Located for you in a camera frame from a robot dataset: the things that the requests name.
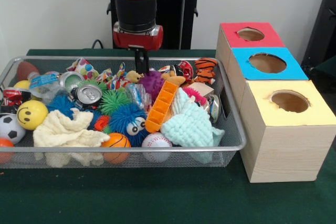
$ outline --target red box top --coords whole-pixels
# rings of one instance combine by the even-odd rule
[[[220,26],[231,48],[286,47],[270,23],[221,23]]]

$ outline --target plush tiger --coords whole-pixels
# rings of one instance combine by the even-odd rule
[[[214,68],[217,66],[218,62],[216,59],[212,58],[199,58],[197,61],[195,61],[195,66],[197,71],[199,72],[201,70],[211,70],[214,71]]]
[[[216,81],[214,79],[215,77],[215,72],[211,70],[200,70],[197,73],[197,76],[195,78],[196,82],[202,82],[202,83],[209,83],[209,84],[214,84]]]
[[[217,60],[212,58],[200,58],[195,61],[195,66],[197,69],[197,76],[195,81],[213,84],[215,82],[214,68],[217,66],[217,64]]]

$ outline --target blue box top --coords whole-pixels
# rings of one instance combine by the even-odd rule
[[[308,80],[287,48],[233,48],[247,80]]]

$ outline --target white cloth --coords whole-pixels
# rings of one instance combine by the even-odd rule
[[[87,127],[93,119],[91,112],[74,112],[73,120],[58,110],[51,111],[43,123],[33,133],[35,147],[99,147],[110,137],[102,132],[89,131]],[[83,166],[101,165],[101,153],[45,153],[47,164],[51,167],[63,167],[70,162],[71,157]],[[43,158],[43,153],[35,155],[37,160]]]

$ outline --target bottle label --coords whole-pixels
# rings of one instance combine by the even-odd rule
[[[30,89],[36,88],[36,87],[40,87],[43,86],[45,84],[48,83],[53,83],[55,81],[58,81],[56,74],[52,73],[52,74],[45,74],[43,76],[38,76],[33,78],[30,81]]]

